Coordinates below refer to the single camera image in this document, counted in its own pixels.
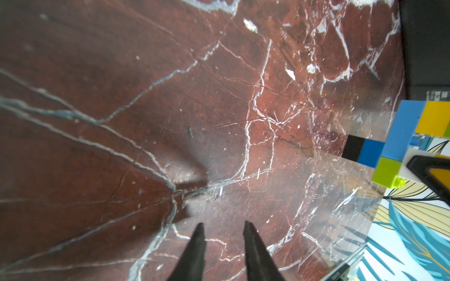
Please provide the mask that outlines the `yellow lego brick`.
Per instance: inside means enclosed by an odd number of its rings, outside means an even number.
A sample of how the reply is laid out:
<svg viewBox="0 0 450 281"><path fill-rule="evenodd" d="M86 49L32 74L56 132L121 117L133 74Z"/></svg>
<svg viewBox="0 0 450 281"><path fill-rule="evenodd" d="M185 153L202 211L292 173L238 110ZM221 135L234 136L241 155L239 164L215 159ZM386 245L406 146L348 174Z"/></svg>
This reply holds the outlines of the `yellow lego brick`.
<svg viewBox="0 0 450 281"><path fill-rule="evenodd" d="M424 111L416 127L416 133L438 138L449 138L450 103L443 101L426 102Z"/></svg>

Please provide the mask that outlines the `yellow black toolbox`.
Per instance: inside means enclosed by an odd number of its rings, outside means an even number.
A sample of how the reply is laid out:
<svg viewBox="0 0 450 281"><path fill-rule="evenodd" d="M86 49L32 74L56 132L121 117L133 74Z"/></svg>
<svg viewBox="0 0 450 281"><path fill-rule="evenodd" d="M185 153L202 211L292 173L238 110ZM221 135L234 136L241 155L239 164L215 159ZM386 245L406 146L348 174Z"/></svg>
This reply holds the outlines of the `yellow black toolbox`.
<svg viewBox="0 0 450 281"><path fill-rule="evenodd" d="M450 2L400 1L409 100L450 100Z"/></svg>

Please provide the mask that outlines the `lime green lego brick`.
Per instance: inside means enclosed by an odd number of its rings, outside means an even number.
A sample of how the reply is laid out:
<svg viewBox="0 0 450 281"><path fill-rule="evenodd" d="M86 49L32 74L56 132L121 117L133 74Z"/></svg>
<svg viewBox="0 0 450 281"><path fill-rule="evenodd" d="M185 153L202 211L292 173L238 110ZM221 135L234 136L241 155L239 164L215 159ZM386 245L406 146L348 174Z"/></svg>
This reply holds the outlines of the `lime green lego brick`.
<svg viewBox="0 0 450 281"><path fill-rule="evenodd" d="M401 164L400 161L381 157L371 181L389 189L403 188L407 181L398 176Z"/></svg>

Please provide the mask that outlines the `blue 2x4 lego brick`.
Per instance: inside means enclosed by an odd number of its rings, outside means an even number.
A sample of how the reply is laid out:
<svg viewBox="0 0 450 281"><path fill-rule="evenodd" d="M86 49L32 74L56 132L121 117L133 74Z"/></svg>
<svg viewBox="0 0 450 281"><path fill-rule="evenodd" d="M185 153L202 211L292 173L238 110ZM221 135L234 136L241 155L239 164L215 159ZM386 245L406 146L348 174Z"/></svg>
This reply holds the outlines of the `blue 2x4 lego brick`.
<svg viewBox="0 0 450 281"><path fill-rule="evenodd" d="M425 101L403 100L400 103L382 150L382 157L403 161L425 106Z"/></svg>

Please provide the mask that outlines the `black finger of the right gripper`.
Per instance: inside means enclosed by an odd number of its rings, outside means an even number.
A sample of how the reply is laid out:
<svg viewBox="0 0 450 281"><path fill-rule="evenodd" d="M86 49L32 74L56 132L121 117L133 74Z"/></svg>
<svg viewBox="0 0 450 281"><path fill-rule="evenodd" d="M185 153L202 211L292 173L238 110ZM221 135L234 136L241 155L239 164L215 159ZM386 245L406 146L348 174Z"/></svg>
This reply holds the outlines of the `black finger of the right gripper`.
<svg viewBox="0 0 450 281"><path fill-rule="evenodd" d="M443 202L450 205L450 190L442 188L430 174L431 168L450 169L450 159L441 156L415 155L407 163L407 168L431 189Z"/></svg>

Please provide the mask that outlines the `dark blue lego brick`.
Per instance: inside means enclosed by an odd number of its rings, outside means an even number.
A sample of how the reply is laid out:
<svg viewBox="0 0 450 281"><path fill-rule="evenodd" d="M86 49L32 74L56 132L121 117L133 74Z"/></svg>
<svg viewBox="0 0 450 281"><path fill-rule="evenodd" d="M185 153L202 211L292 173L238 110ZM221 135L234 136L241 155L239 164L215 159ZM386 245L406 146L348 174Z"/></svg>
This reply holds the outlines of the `dark blue lego brick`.
<svg viewBox="0 0 450 281"><path fill-rule="evenodd" d="M378 140L366 139L362 146L357 162L359 164L376 168L385 143Z"/></svg>

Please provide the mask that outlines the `orange-yellow lego brick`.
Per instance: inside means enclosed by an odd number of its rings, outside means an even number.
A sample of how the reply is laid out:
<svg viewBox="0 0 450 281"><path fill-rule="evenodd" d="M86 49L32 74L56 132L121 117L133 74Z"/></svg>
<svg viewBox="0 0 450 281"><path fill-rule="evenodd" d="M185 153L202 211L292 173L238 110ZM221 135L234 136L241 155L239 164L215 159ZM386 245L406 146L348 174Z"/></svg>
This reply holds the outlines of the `orange-yellow lego brick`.
<svg viewBox="0 0 450 281"><path fill-rule="evenodd" d="M434 167L430 169L430 174L437 182L439 182L439 185L442 186L442 188L446 188L447 190L450 189L449 169Z"/></svg>

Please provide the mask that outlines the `black lego brick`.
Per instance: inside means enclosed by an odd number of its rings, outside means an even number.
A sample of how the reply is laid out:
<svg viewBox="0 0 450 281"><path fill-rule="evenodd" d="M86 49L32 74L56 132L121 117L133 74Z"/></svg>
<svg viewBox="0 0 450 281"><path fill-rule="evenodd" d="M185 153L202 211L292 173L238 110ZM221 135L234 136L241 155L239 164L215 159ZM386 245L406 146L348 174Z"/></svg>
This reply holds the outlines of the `black lego brick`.
<svg viewBox="0 0 450 281"><path fill-rule="evenodd" d="M365 141L365 138L348 135L342 153L342 158L351 160L353 162L358 162Z"/></svg>

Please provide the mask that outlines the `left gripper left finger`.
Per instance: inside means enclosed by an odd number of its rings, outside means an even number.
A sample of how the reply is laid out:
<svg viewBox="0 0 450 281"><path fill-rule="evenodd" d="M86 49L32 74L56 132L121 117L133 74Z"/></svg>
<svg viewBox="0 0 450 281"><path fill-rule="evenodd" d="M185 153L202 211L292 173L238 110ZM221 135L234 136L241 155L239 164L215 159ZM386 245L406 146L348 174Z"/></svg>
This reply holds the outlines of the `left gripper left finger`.
<svg viewBox="0 0 450 281"><path fill-rule="evenodd" d="M204 224L199 223L168 281L202 281L206 246Z"/></svg>

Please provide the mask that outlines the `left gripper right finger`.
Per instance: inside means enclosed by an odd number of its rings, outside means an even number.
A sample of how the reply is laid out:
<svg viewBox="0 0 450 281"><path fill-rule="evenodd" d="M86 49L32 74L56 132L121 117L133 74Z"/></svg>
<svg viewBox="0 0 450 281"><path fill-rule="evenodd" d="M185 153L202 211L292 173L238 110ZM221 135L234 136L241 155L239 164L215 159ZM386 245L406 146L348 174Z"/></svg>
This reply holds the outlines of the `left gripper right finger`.
<svg viewBox="0 0 450 281"><path fill-rule="evenodd" d="M244 246L248 281L284 281L254 224L245 221Z"/></svg>

